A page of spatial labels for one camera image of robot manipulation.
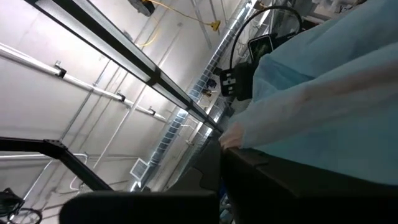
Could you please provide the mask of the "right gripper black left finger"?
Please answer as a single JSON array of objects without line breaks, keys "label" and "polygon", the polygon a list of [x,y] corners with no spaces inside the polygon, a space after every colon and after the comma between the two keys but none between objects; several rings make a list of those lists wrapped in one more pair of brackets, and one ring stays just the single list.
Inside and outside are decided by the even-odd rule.
[{"label": "right gripper black left finger", "polygon": [[196,163],[163,192],[120,192],[77,165],[72,171],[92,189],[66,202],[60,223],[218,223],[221,147],[210,140]]}]

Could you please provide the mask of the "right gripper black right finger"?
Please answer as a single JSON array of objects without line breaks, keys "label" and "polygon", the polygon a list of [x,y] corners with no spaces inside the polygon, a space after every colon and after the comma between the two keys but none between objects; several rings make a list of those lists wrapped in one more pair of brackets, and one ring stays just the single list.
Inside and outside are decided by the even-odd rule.
[{"label": "right gripper black right finger", "polygon": [[221,176],[236,223],[397,223],[397,186],[253,149],[225,149]]}]

